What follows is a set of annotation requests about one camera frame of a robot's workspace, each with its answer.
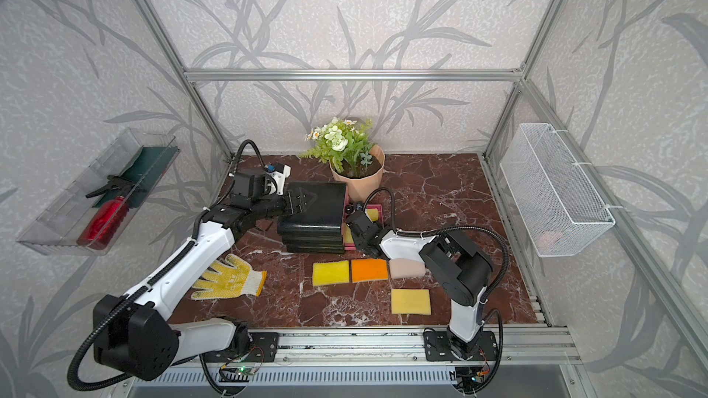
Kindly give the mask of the pink bottom drawer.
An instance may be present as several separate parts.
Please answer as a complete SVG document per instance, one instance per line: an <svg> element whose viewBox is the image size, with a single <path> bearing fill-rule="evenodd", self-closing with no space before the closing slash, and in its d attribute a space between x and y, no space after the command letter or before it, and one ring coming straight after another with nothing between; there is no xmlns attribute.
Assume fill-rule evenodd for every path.
<svg viewBox="0 0 708 398"><path fill-rule="evenodd" d="M353 240L354 240L354 245L353 245L353 246L346 246L346 245L344 244L344 242L343 242L343 244L344 244L344 249L345 249L346 251L355 251L355 250L357 250L357 244L356 244L355 237L359 237L359 236L361 235L361 227L355 226L355 225L354 225L354 222L350 220L350 217L353 216L356 212L364 212L364 213L365 213L365 210L366 210L367 207L368 207L368 208L377 208L377 209L380 211L380 218L379 218L379 220L377 221L377 222L379 222L379 221L381 220L381 218L383 217L383 207L382 207L380 204L369 204L368 206L364 207L364 206L363 206L363 202L360 202L360 203L357 203L357 204L350 203L350 204L347 204L347 205L345 206L345 211L344 211L345 217L344 217L344 219L346 220L346 222L344 223L344 229L345 229L345 226L346 226L346 225L349 225L349 226L350 226L350 230L351 230L352 237L353 237Z"/></svg>

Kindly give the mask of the black mini drawer cabinet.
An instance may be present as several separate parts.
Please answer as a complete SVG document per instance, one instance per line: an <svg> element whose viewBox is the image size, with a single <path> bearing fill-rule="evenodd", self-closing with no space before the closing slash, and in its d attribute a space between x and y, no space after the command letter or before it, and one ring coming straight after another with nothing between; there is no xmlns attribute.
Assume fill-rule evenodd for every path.
<svg viewBox="0 0 708 398"><path fill-rule="evenodd" d="M278 220L277 232L293 254L344 254L343 224L348 200L343 182L292 182L317 194L309 209Z"/></svg>

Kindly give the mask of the orange white sponge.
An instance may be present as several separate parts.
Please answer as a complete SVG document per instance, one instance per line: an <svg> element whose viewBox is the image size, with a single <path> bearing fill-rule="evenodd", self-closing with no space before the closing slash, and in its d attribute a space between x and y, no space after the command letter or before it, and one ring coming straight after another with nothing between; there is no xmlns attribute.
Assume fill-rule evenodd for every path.
<svg viewBox="0 0 708 398"><path fill-rule="evenodd" d="M422 261L393 259L389 261L389 272L392 279L418 278L426 275L426 267Z"/></svg>

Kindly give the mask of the bright yellow sponge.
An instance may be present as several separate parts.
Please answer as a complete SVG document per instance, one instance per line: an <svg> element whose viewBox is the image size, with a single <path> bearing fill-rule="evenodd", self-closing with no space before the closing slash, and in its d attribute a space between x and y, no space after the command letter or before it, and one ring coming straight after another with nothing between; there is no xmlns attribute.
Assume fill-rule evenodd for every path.
<svg viewBox="0 0 708 398"><path fill-rule="evenodd" d="M348 261L314 263L312 282L314 287L348 284L350 263Z"/></svg>

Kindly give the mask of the pale yellow sponge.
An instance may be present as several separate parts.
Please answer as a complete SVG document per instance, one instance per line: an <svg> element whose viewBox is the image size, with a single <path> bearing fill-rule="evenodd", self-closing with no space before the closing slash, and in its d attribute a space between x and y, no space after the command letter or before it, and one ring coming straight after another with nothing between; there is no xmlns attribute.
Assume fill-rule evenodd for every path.
<svg viewBox="0 0 708 398"><path fill-rule="evenodd" d="M392 289L391 313L399 315L431 315L429 289Z"/></svg>

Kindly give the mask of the yellow square cellulose sponge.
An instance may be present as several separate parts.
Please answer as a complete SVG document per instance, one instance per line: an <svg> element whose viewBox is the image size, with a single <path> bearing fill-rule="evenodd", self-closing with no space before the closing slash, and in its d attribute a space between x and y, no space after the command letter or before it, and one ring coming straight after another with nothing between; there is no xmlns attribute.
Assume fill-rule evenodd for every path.
<svg viewBox="0 0 708 398"><path fill-rule="evenodd" d="M343 242L346 246L353 246L354 245L354 240L353 240L349 225L345 226Z"/></svg>

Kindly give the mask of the wavy yellow green sponge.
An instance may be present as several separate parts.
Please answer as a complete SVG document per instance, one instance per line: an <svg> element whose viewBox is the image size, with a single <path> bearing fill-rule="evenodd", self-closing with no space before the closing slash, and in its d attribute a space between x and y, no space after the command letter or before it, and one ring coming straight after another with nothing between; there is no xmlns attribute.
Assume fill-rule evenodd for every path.
<svg viewBox="0 0 708 398"><path fill-rule="evenodd" d="M377 222L380 218L380 211L377 208L366 208L365 214L372 222Z"/></svg>

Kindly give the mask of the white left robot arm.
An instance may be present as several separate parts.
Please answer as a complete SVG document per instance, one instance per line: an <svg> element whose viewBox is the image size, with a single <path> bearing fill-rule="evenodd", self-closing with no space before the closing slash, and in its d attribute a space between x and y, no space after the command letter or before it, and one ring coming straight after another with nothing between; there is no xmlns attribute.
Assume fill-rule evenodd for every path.
<svg viewBox="0 0 708 398"><path fill-rule="evenodd" d="M95 305L94 328L69 363L68 385L91 392L131 377L152 381L176 361L232 348L233 320L184 325L169 320L208 267L258 221L300 214L313 204L316 194L287 188L288 177L283 165L233 171L229 189L203 209L180 248L123 296L107 295Z"/></svg>

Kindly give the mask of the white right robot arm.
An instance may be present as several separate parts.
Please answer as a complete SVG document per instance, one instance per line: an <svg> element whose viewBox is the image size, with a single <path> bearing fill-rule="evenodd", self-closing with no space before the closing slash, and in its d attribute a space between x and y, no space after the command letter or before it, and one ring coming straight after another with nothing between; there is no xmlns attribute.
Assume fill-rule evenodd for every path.
<svg viewBox="0 0 708 398"><path fill-rule="evenodd" d="M461 360L479 354L482 316L490 294L499 287L510 263L505 238L494 230L474 225L448 226L438 230L405 231L394 221L388 227L369 218L367 202L346 217L356 249L373 258L402 266L411 274L430 273L451 300L451 321L447 339L452 354ZM503 261L492 258L473 241L468 232L479 232L496 242Z"/></svg>

